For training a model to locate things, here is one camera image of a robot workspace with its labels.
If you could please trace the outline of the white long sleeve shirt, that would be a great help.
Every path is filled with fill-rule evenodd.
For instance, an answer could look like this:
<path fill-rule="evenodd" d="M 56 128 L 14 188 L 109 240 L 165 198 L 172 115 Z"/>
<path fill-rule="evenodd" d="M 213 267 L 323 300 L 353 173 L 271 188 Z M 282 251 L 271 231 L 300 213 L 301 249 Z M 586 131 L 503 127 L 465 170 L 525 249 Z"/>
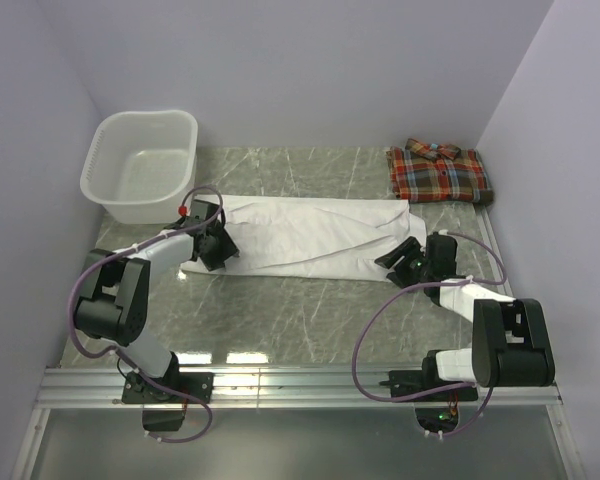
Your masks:
<path fill-rule="evenodd" d="M 384 282 L 375 259 L 427 236 L 406 200 L 227 195 L 224 210 L 239 256 L 220 275 Z"/>

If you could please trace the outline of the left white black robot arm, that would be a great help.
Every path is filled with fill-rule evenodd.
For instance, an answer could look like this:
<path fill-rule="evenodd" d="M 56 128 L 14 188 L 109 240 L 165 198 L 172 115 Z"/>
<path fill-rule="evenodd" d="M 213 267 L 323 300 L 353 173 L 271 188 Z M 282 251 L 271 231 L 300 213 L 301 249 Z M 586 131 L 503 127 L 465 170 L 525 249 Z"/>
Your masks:
<path fill-rule="evenodd" d="M 194 200 L 179 207 L 179 218 L 157 236 L 120 251 L 94 249 L 84 279 L 73 290 L 72 331 L 104 340 L 128 363 L 132 389 L 148 391 L 159 402 L 181 390 L 179 361 L 146 328 L 151 285 L 167 270 L 199 262 L 209 272 L 225 267 L 239 249 L 225 229 L 221 205 Z"/>

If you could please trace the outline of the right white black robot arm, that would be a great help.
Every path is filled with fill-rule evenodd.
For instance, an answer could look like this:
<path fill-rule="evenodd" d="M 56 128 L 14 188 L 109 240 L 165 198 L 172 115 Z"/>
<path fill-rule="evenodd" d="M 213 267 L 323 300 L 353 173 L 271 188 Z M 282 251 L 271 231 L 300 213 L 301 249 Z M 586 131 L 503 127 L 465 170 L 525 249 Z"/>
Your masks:
<path fill-rule="evenodd" d="M 392 396 L 420 398 L 425 392 L 440 400 L 455 385 L 461 389 L 551 385 L 555 362 L 542 306 L 534 299 L 516 299 L 491 289 L 506 282 L 506 272 L 490 247 L 485 250 L 499 268 L 498 280 L 460 275 L 458 239 L 482 244 L 466 234 L 440 230 L 429 234 L 424 244 L 410 236 L 375 259 L 391 283 L 403 290 L 421 289 L 434 305 L 471 324 L 471 345 L 428 352 L 416 382 L 403 384 L 402 373 L 392 372 Z"/>

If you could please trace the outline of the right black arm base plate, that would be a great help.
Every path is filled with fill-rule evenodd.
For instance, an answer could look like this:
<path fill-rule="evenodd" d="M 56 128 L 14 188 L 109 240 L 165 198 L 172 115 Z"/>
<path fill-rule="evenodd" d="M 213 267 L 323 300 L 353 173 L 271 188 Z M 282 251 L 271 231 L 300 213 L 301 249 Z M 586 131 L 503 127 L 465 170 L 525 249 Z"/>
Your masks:
<path fill-rule="evenodd" d="M 454 381 L 440 380 L 435 373 L 425 373 L 423 370 L 390 370 L 387 379 L 379 383 L 389 389 L 392 398 L 420 394 L 452 384 Z M 416 403 L 423 404 L 415 409 L 417 423 L 428 434 L 440 436 L 452 433 L 459 427 L 460 404 L 477 400 L 478 390 L 472 386 L 420 396 L 415 399 Z"/>

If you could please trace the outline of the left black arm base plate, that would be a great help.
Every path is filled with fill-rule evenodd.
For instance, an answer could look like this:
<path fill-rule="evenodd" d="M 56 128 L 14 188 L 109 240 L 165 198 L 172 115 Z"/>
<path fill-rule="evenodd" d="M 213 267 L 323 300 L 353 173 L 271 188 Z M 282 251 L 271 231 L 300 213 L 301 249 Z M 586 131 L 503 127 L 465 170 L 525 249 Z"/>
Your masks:
<path fill-rule="evenodd" d="M 128 373 L 121 403 L 141 406 L 142 426 L 149 433 L 176 433 L 184 424 L 187 408 L 197 405 L 189 399 L 190 396 L 205 404 L 210 402 L 214 374 L 179 373 L 170 380 L 153 379 L 153 382 L 155 385 L 139 374 Z"/>

